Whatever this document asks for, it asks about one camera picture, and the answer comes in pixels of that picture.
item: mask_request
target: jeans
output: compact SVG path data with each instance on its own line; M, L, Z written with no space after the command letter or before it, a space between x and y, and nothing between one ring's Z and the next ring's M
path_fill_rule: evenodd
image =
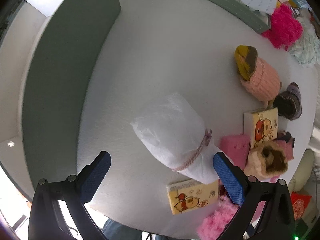
M108 219L103 226L102 233L108 240L141 240L142 231L124 226L112 219ZM156 240L178 240L168 236L156 236Z

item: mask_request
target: metal bolt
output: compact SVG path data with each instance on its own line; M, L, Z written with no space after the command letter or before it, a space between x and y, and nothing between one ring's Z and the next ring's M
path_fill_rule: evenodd
M76 175L70 175L70 176L68 177L68 181L73 182L73 181L76 180L76 178L77 178Z
M256 181L257 181L257 178L256 178L255 176L249 176L249 177L248 177L248 180L249 180L250 182L256 182Z
M46 183L46 179L40 179L39 181L38 181L38 184L39 185L43 185L44 183Z
M280 179L280 180L279 180L279 184L280 184L281 186L284 186L284 185L285 185L285 180L284 180L284 179Z

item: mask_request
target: blue gripper pad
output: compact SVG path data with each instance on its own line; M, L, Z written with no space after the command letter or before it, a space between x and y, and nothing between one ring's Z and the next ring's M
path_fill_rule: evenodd
M219 152L214 155L213 167L220 177L224 187L226 188L232 202L241 206L245 199L244 188L240 181L236 178L236 174L232 172L234 168L240 168L234 166L223 152Z
M102 151L90 165L81 170L77 182L81 203L88 203L92 200L110 166L110 154Z

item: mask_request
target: table surface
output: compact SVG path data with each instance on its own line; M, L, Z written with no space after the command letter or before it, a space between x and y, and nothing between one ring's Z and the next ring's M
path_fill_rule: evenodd
M294 174L311 135L317 74L239 19L207 0L120 0L122 11L96 62L82 114L77 168L101 150L111 168L91 207L124 225L161 235L196 239L196 228L216 205L173 216L166 185L186 180L157 161L130 122L154 98L179 92L213 129L243 132L243 112L262 107L239 82L233 57L239 44L257 48L279 73L283 89L295 81L302 93L302 116L279 118L279 128L296 138L294 160L282 176Z

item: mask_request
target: white drawstring bag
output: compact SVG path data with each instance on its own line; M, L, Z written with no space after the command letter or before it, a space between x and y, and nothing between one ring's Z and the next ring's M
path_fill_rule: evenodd
M221 150L210 140L211 133L203 119L178 93L145 107L131 125L151 154L165 166L204 184L219 178L212 160Z

